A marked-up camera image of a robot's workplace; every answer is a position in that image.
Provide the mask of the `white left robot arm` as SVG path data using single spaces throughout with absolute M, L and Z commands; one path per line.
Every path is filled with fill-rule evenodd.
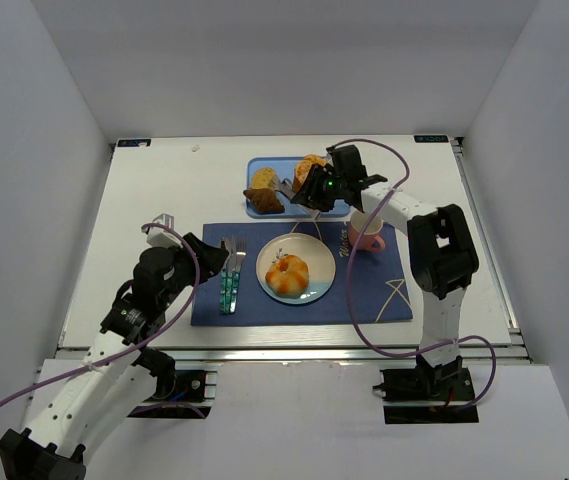
M 177 407 L 191 392 L 193 375 L 178 373 L 170 355 L 148 344 L 180 293 L 218 275 L 229 253 L 157 224 L 145 231 L 149 247 L 118 289 L 79 373 L 21 431 L 0 439 L 7 478 L 82 479 L 91 455 L 129 414 Z

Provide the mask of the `round glazed bread roll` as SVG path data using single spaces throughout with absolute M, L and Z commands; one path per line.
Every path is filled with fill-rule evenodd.
M 278 297 L 299 297 L 309 286 L 308 265 L 296 255 L 283 255 L 266 272 L 265 282 Z

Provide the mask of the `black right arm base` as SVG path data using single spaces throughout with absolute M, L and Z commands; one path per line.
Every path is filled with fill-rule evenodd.
M 479 414 L 475 390 L 467 368 L 435 386 L 430 386 L 417 369 L 380 371 L 381 382 L 372 393 L 383 403 L 387 425 L 475 424 Z

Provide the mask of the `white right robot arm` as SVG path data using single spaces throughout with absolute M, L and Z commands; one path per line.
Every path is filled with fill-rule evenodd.
M 422 338 L 412 354 L 435 379 L 452 376 L 461 370 L 461 304 L 479 268 L 464 212 L 455 204 L 436 207 L 401 192 L 410 167 L 397 150 L 381 142 L 366 141 L 392 153 L 404 174 L 393 185 L 382 175 L 368 174 L 355 146 L 358 141 L 345 140 L 328 147 L 328 163 L 313 165 L 301 187 L 285 196 L 292 204 L 319 212 L 331 211 L 337 200 L 356 208 L 366 221 L 354 249 L 376 220 L 405 235 L 410 270 L 423 298 Z

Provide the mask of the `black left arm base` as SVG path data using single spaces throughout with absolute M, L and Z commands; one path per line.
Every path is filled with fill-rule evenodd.
M 216 395 L 218 374 L 206 370 L 175 370 L 172 382 L 136 407 L 129 418 L 204 420 Z

